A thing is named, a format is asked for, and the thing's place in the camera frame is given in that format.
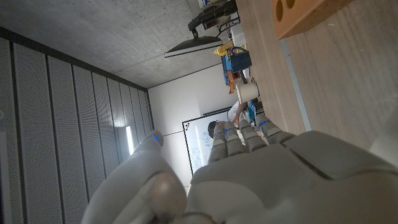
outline metal panel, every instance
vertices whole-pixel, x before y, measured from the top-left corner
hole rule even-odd
[[[145,96],[145,93],[141,90],[138,90],[138,96],[141,105],[142,121],[144,122],[145,135],[148,135],[150,133],[150,121],[149,121],[149,113],[147,106],[147,98]]]
[[[145,92],[145,98],[147,100],[150,130],[153,131],[154,130],[154,121],[152,119],[152,110],[150,109],[150,102],[149,102],[149,94],[148,94],[148,92]]]
[[[7,132],[0,131],[0,198],[2,199],[2,201],[0,202],[0,220],[8,224],[12,223],[12,212],[6,136]]]
[[[93,73],[93,85],[104,154],[105,171],[106,176],[109,176],[110,173],[119,165],[119,160],[106,78]]]
[[[87,191],[72,68],[69,63],[49,57],[49,73],[65,223],[80,223]]]
[[[7,132],[7,159],[12,222],[23,223],[10,48],[9,42],[4,39],[0,39],[0,83],[0,116],[2,117],[0,119],[0,131]]]
[[[94,194],[105,179],[100,131],[95,108],[91,72],[73,66],[79,115],[83,162],[85,163],[88,194]]]
[[[108,81],[109,99],[111,100],[111,109],[112,109],[114,127],[115,128],[125,127],[119,83],[117,81],[114,81],[114,80],[111,80],[108,78],[107,78],[107,81]],[[115,129],[115,136],[116,136],[116,147],[118,148],[119,163],[121,163],[123,161],[123,159],[122,159],[120,143],[118,140],[119,133],[118,133],[117,129]]]
[[[139,102],[138,90],[130,87],[130,95],[132,108],[134,110],[134,120],[136,121],[136,129],[138,135],[138,141],[141,142],[145,138],[144,122],[142,121],[142,111]]]
[[[14,44],[28,223],[62,223],[45,56]]]
[[[136,121],[134,120],[134,112],[132,110],[132,104],[131,104],[130,88],[127,85],[120,83],[120,93],[122,96],[124,119],[126,121],[126,126],[130,126],[132,134],[132,143],[134,147],[136,147],[138,146],[139,142],[136,130]]]
[[[125,127],[119,83],[117,81],[108,79],[108,88],[109,88],[109,96],[111,98],[114,126]]]

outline blue container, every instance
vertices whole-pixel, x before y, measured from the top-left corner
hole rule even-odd
[[[233,51],[239,49],[243,52],[234,53]],[[249,52],[241,47],[233,47],[227,50],[227,54],[221,57],[224,71],[238,72],[245,70],[251,66],[251,59]]]
[[[235,49],[242,50],[243,52],[234,53]],[[251,59],[249,52],[241,47],[232,48],[230,59],[231,59],[232,72],[245,70],[251,66]]]

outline concrete ceiling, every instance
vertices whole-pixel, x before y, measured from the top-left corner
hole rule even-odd
[[[200,12],[197,0],[2,0],[0,26],[150,88],[221,63],[213,49],[164,58]]]

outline person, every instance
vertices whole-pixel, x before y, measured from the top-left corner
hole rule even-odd
[[[245,107],[248,105],[247,102],[244,102],[243,104],[239,104],[237,101],[232,108],[228,111],[227,117],[228,121],[232,122],[236,127],[239,127],[239,122],[242,119],[246,119],[250,122],[248,115],[246,113],[243,113],[243,110]],[[211,138],[214,138],[214,128],[216,127],[217,124],[225,125],[225,121],[212,121],[207,127],[207,131],[209,132],[209,136]]]

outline wooden block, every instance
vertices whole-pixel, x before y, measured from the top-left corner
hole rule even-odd
[[[310,30],[353,0],[271,0],[278,40]]]

